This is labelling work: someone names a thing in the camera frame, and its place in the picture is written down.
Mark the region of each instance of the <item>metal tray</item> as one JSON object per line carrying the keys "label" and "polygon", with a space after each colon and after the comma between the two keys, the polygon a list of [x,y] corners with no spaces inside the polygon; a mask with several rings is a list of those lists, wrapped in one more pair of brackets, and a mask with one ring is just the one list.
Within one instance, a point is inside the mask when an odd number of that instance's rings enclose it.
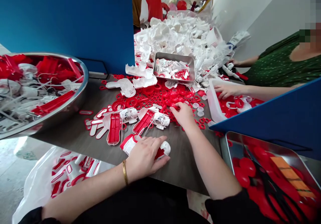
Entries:
{"label": "metal tray", "polygon": [[0,139],[8,139],[8,138],[16,138],[22,136],[33,135],[37,132],[44,131],[55,126],[58,123],[65,121],[69,118],[73,113],[77,112],[82,104],[85,101],[86,93],[85,88],[88,83],[88,70],[85,64],[80,61],[78,58],[75,58],[70,55],[60,54],[60,53],[51,53],[51,52],[22,52],[22,53],[10,53],[8,55],[13,56],[16,54],[24,54],[26,56],[34,56],[34,57],[42,57],[45,55],[53,56],[56,58],[68,59],[72,58],[72,60],[76,63],[76,65],[83,71],[84,80],[78,89],[78,91],[71,97],[68,101],[66,101],[62,106],[56,108],[51,113],[45,115],[44,117],[35,120],[31,123],[23,125],[19,128],[10,130],[5,133],[0,134]]}
{"label": "metal tray", "polygon": [[245,145],[260,145],[262,148],[267,149],[269,152],[274,154],[275,156],[281,156],[283,159],[292,167],[298,169],[303,177],[304,183],[315,190],[321,192],[321,187],[305,165],[305,163],[301,160],[301,158],[296,154],[293,150],[272,144],[270,142],[266,142],[260,139],[256,139],[247,135],[242,135],[239,133],[235,133],[229,131],[226,133],[224,137],[220,139],[222,157],[225,163],[230,167],[233,171],[233,158],[243,158],[243,144]]}
{"label": "metal tray", "polygon": [[160,79],[166,79],[168,81],[179,82],[179,83],[191,83],[195,81],[195,63],[194,63],[193,57],[186,56],[186,55],[157,52],[155,54],[154,63],[156,63],[156,59],[166,59],[166,60],[172,60],[172,61],[178,61],[178,62],[179,61],[187,62],[188,67],[190,67],[190,80],[176,80],[176,79],[168,79],[168,78],[156,76],[154,75],[156,64],[154,64],[154,67],[153,67],[153,76]]}

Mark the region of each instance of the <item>gray table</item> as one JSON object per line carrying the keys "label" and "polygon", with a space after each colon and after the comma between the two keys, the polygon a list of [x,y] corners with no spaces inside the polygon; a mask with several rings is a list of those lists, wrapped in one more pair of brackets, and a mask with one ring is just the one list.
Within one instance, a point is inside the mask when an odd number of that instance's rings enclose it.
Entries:
{"label": "gray table", "polygon": [[[107,107],[108,104],[112,104],[116,100],[116,95],[120,93],[120,89],[101,91],[99,90],[99,86],[101,85],[101,80],[89,79],[87,98],[82,109],[92,110],[94,114],[96,114],[103,107]],[[203,117],[210,118],[208,103],[203,100],[202,102],[205,103],[205,115]],[[89,131],[86,130],[84,120],[86,118],[93,118],[93,116],[94,115],[86,116],[75,114],[59,126],[33,135],[32,137],[110,164],[120,164],[127,158],[127,155],[119,148],[119,145],[108,145],[106,142],[107,133],[101,139],[97,140],[95,137],[91,137]],[[122,139],[132,133],[133,125],[134,124],[127,125],[127,128],[123,131]],[[206,129],[202,130],[203,133],[214,148],[221,153],[219,138],[215,136],[213,131],[208,129],[207,124],[205,124],[205,127]],[[159,130],[154,126],[154,128],[148,130],[146,134],[146,136],[155,137],[161,135],[168,137],[167,141],[171,146],[171,160],[166,166],[152,175],[152,177],[207,195],[208,193],[196,167],[192,148],[182,127],[175,127],[175,123],[170,123],[164,130]]]}

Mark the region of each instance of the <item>scissors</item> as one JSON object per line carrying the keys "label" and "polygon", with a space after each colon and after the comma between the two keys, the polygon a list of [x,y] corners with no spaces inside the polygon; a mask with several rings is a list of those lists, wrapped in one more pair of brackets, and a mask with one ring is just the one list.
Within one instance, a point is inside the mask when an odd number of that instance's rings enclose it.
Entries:
{"label": "scissors", "polygon": [[253,161],[253,163],[257,169],[257,172],[259,173],[259,175],[263,181],[265,197],[266,197],[269,205],[271,206],[271,208],[275,212],[275,214],[280,218],[280,220],[284,223],[288,223],[286,220],[284,220],[284,218],[282,218],[280,213],[277,211],[277,209],[273,205],[269,195],[274,197],[274,199],[276,200],[276,202],[280,206],[281,210],[284,212],[284,214],[288,218],[289,223],[302,223],[302,222],[298,219],[298,217],[293,212],[291,207],[287,204],[284,197],[288,198],[288,200],[297,209],[298,213],[302,217],[303,223],[308,223],[309,222],[308,218],[306,217],[304,212],[300,209],[300,207],[297,205],[297,203],[292,198],[290,198],[280,187],[278,187],[277,184],[275,184],[275,182],[272,180],[272,178],[267,174],[265,169],[260,165],[258,160],[255,158],[255,156],[249,150],[249,148],[246,145],[243,145],[243,146],[245,149],[245,153],[247,153],[248,157]]}

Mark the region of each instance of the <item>green dress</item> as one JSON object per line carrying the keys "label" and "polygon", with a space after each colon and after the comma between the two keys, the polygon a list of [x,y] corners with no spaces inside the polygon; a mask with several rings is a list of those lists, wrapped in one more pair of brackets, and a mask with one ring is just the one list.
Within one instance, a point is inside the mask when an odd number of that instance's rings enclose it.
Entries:
{"label": "green dress", "polygon": [[291,87],[304,84],[321,76],[321,55],[293,62],[290,54],[299,45],[299,32],[272,45],[263,52],[244,75],[246,85],[264,87]]}

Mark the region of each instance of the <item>bangle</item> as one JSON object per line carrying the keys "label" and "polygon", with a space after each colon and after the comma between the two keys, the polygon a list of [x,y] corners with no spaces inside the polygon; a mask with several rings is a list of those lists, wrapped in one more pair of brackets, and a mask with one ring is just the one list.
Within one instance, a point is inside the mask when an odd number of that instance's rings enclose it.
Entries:
{"label": "bangle", "polygon": [[128,186],[128,179],[127,179],[127,174],[126,174],[125,161],[126,161],[126,160],[123,160],[123,173],[124,173],[124,178],[125,178],[126,186]]}

